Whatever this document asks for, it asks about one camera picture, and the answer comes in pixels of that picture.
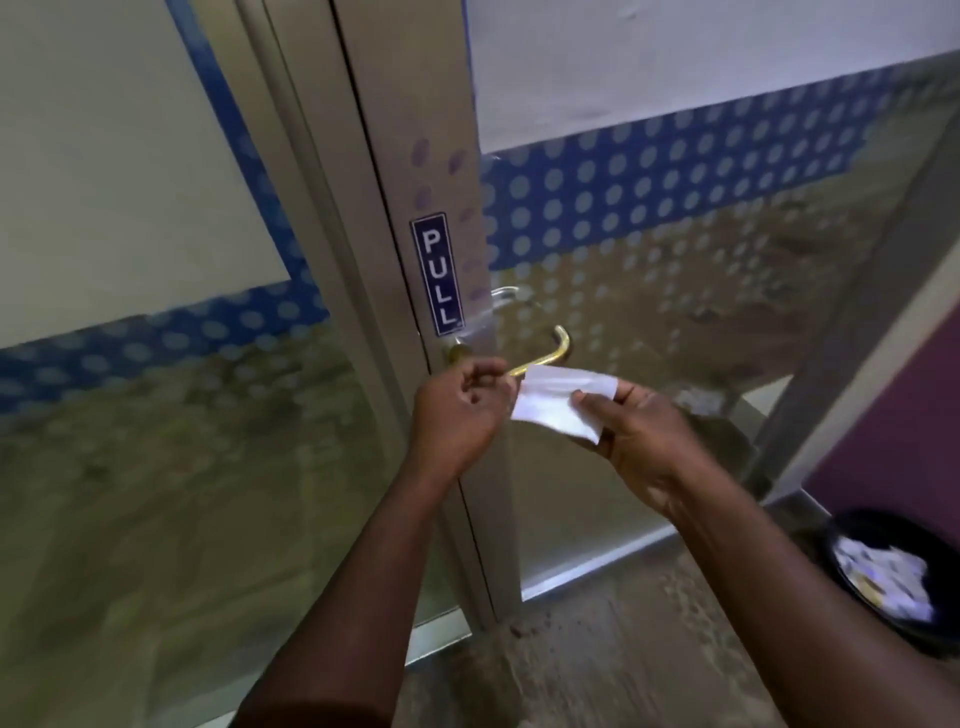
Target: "door handle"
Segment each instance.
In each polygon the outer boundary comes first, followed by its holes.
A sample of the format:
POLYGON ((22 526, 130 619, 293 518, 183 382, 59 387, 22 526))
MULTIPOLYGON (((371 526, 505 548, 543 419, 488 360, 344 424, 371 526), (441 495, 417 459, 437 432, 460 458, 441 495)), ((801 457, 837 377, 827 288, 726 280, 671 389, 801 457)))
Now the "door handle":
MULTIPOLYGON (((494 288, 493 291, 491 291, 491 296, 493 298, 494 311, 497 308, 502 308, 507 303, 513 301, 519 301, 521 303, 535 306, 536 308, 541 308, 540 304, 535 301, 522 299, 520 297, 520 289, 515 285, 505 285, 501 286, 500 288, 494 288)), ((535 364, 553 364, 566 359, 570 353, 570 346, 572 344, 572 341, 570 340, 570 334, 567 333, 567 330, 560 324, 556 324, 553 327, 553 338, 557 342, 557 348, 554 351, 534 359, 533 361, 528 361, 526 364, 521 364, 518 367, 514 367, 507 374, 510 376, 523 376, 527 373, 527 370, 535 364)), ((446 360, 448 363, 453 364, 458 359, 461 359, 471 353, 472 350, 468 344, 457 340, 457 342, 446 353, 446 360)))

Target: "black trash bin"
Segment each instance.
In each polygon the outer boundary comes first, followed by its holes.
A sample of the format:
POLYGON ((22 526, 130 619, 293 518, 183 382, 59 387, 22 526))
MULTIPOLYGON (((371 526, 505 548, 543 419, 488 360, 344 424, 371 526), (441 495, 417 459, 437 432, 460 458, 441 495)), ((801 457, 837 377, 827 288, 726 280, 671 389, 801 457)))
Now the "black trash bin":
POLYGON ((960 552, 912 521, 886 511, 858 509, 832 518, 822 534, 821 550, 830 575, 902 637, 933 657, 960 655, 960 552), (870 548, 899 548, 926 561, 924 589, 933 621, 891 617, 876 607, 840 569, 834 546, 845 536, 870 548))

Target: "forearm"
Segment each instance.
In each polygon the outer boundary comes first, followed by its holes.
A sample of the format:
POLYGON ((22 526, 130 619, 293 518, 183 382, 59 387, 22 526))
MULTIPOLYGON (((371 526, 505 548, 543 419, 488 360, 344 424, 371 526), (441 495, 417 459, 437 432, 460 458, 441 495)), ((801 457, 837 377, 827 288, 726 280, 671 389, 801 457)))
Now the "forearm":
POLYGON ((350 706, 389 721, 445 484, 401 469, 343 564, 238 711, 350 706))
POLYGON ((844 595, 724 473, 698 477, 675 523, 790 725, 955 723, 960 699, 925 658, 844 595))

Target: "blue sticker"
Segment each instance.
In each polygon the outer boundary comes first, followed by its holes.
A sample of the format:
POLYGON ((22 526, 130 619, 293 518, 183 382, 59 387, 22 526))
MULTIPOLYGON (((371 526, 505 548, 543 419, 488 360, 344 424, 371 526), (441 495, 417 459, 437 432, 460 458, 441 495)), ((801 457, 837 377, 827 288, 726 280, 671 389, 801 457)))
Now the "blue sticker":
POLYGON ((450 250, 450 232, 446 215, 442 212, 421 217, 410 223, 417 241, 417 255, 426 296, 433 314, 433 329, 438 336, 446 336, 464 327, 464 310, 460 305, 457 272, 450 250))

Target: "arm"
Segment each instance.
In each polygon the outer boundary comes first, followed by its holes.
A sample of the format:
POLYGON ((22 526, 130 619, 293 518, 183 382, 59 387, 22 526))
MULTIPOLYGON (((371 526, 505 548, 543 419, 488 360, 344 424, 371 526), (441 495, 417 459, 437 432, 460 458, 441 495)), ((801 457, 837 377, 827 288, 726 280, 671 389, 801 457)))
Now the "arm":
POLYGON ((960 694, 814 567, 663 396, 620 382, 576 393, 605 426, 597 451, 672 521, 791 726, 956 725, 960 694))
POLYGON ((236 728, 390 724, 434 520, 510 415, 516 382, 506 368, 468 359, 420 388, 399 473, 240 705, 236 728))

